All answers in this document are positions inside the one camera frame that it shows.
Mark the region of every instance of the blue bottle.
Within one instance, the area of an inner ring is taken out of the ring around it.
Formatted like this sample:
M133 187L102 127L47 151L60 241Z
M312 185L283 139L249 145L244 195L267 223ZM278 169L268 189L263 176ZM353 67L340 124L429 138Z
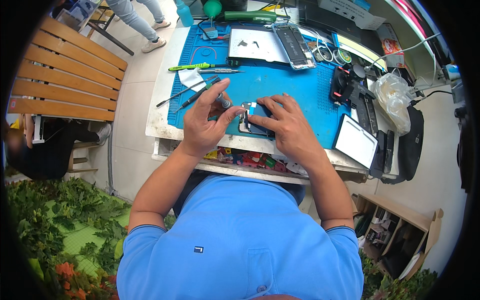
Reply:
M193 17L190 12L190 7L186 6L182 0L177 0L177 15L179 15L183 26L190 27L193 25Z

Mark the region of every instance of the blue repair mat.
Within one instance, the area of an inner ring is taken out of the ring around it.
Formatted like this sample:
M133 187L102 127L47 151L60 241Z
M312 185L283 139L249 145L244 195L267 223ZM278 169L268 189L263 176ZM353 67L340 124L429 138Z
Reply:
M208 27L210 27L209 24L202 24L202 28ZM229 25L217 25L216 27L219 36L230 32ZM311 40L307 36L304 37L307 41ZM178 65L202 62L224 64L227 61L227 56L228 41L203 40L202 31L197 25L193 25L188 33ZM329 96L335 64L320 62L317 63L315 69L295 71L289 65L269 63L263 60L244 59L241 63L241 66L233 69L245 71L243 73L218 74L219 78L230 78L230 86L226 89L226 92L234 105L241 105L243 102L256 102L257 98L275 94L281 95L285 92L298 102L322 147L332 149L342 114L350 116L349 108L334 104ZM205 73L202 74L202 77L205 79L212 75L212 73ZM176 74L171 95L185 88L181 84L178 74ZM173 112L193 94L195 92L190 90L170 100L168 124L183 129L183 115L193 104L177 113ZM226 134L267 138L239 132L238 127L239 118L236 117L228 126Z

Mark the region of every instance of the sneaker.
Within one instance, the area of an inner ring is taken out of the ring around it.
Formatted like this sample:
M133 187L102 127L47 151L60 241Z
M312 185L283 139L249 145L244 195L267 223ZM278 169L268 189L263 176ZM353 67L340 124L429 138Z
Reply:
M167 22L166 20L163 20L162 23L157 23L155 22L153 25L152 25L152 28L153 30L157 30L159 28L165 28L165 27L169 27L170 24L172 24L171 22Z
M100 128L95 133L98 135L98 142L100 146L105 144L105 141L110 136L110 132L112 131L112 127L109 123L105 124L102 128Z
M150 52L154 49L165 46L166 43L167 43L167 41L162 37L159 37L158 41L156 43L148 41L148 43L146 43L144 46L142 46L142 52L143 53L148 53L148 52Z

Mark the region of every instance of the white table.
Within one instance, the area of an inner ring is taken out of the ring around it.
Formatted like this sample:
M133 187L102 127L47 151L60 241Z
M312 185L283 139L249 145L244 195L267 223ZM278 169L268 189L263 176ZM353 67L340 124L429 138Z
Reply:
M145 134L156 138L153 149L152 159L164 161L169 153L174 149L177 141L183 140L183 130L168 124L168 104L164 104L157 108L156 105L161 101L170 98L175 72L169 72L168 68L177 65L190 28L178 25L173 32L172 38L165 46L165 56L163 58L160 70L155 81L152 100L148 111ZM384 132L394 130L392 124L376 111L378 128ZM240 135L225 135L219 146L237 148L248 151L256 151L260 153L283 155L275 146L275 141L267 139L245 137ZM325 149L328 158L336 170L367 174L368 170L360 163L354 161L348 156L337 150ZM398 136L396 134L395 146L393 153L392 170L388 174L384 174L385 178L396 178L398 175ZM231 164L220 164L209 160L202 160L196 167L197 169L209 170L212 172L235 174L237 176L258 178L263 180L292 182L299 184L310 184L308 177L296 174L281 173L266 169L254 169L242 166L234 166Z

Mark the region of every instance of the black bag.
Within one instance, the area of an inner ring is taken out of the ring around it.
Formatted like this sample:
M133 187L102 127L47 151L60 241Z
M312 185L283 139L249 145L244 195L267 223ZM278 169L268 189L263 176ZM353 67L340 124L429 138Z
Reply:
M410 132L398 138L398 168L396 179L382 178L383 183L395 184L412 180L420 161L423 144L423 114L413 106L407 107L410 116Z

